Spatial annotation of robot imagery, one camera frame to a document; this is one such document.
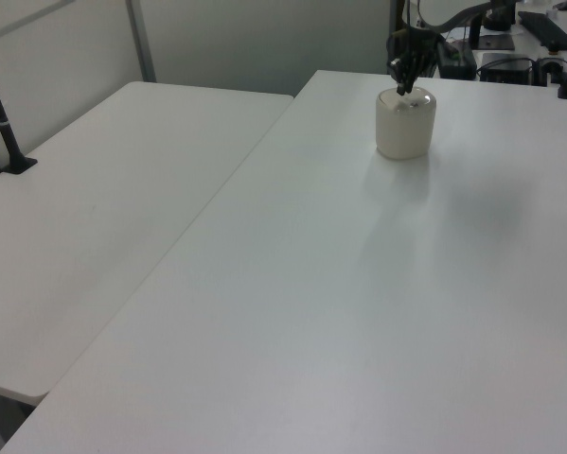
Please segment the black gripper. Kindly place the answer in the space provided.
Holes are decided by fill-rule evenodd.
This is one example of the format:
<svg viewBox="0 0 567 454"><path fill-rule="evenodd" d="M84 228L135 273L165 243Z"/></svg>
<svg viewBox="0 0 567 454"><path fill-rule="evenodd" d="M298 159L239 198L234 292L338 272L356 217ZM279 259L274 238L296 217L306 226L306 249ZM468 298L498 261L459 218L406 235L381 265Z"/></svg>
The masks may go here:
<svg viewBox="0 0 567 454"><path fill-rule="evenodd" d="M399 95L410 94L417 77L429 78L436 67L438 35L423 28L400 29L386 41L387 68Z"/></svg>

